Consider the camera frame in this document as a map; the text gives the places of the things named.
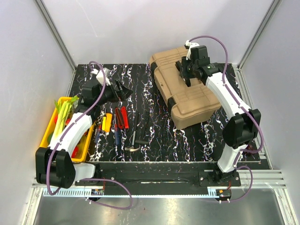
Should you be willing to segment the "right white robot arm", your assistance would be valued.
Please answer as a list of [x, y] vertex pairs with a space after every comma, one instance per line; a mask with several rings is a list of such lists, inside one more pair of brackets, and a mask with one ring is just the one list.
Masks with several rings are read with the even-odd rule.
[[206, 60], [187, 60], [182, 57], [175, 62], [180, 76], [186, 84], [191, 78], [200, 80], [217, 97], [229, 121], [223, 129], [225, 146], [216, 168], [208, 175], [208, 180], [220, 186], [235, 177], [237, 162], [242, 153], [249, 152], [247, 146], [260, 131], [261, 113], [248, 106], [234, 91], [223, 72], [225, 67], [219, 63], [208, 64]]

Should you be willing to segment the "tan plastic tool box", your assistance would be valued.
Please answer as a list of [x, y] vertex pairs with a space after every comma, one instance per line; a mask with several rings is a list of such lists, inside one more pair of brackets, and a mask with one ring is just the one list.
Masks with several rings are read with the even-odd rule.
[[178, 47], [155, 53], [149, 61], [155, 84], [177, 129], [205, 122], [221, 107], [217, 97], [201, 81], [193, 78], [188, 87], [180, 77], [175, 63], [186, 55], [187, 50]]

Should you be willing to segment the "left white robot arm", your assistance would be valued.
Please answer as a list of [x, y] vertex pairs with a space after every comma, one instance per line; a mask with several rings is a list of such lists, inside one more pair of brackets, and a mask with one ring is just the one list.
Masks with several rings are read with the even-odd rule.
[[88, 80], [79, 97], [78, 106], [70, 123], [62, 133], [51, 140], [48, 147], [36, 151], [36, 180], [40, 184], [69, 188], [78, 180], [86, 179], [97, 185], [102, 174], [90, 163], [74, 164], [71, 156], [84, 133], [100, 116], [101, 105], [127, 100], [133, 91], [119, 80], [114, 85], [102, 84], [98, 80]]

